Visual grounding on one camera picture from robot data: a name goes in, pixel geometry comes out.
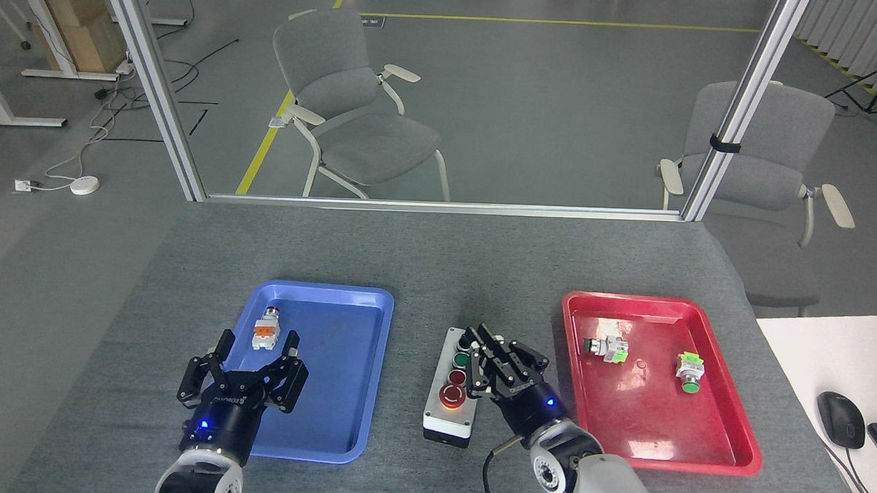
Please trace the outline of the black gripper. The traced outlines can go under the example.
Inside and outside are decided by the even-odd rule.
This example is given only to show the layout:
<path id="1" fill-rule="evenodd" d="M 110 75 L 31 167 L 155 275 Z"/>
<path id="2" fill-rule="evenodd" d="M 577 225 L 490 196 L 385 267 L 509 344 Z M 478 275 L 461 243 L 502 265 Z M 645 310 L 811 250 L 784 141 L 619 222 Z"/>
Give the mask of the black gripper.
<path id="1" fill-rule="evenodd" d="M 222 363 L 234 342 L 234 332 L 226 329 L 213 348 L 189 360 L 177 390 L 177 400 L 195 410 L 184 423 L 179 450 L 215 451 L 244 467 L 266 407 L 275 407 L 284 414 L 293 412 L 306 384 L 308 369 L 297 350 L 300 336 L 291 330 L 280 357 L 259 370 L 243 374 L 240 393 L 244 397 L 222 396 L 217 392 L 230 390 Z M 207 375 L 213 376 L 217 392 L 202 395 Z"/>
<path id="2" fill-rule="evenodd" d="M 486 324 L 468 327 L 467 345 L 467 394 L 472 398 L 488 395 L 513 435 L 521 437 L 524 448 L 531 448 L 543 427 L 570 417 L 557 391 L 541 384 L 549 363 L 543 354 L 493 334 Z"/>

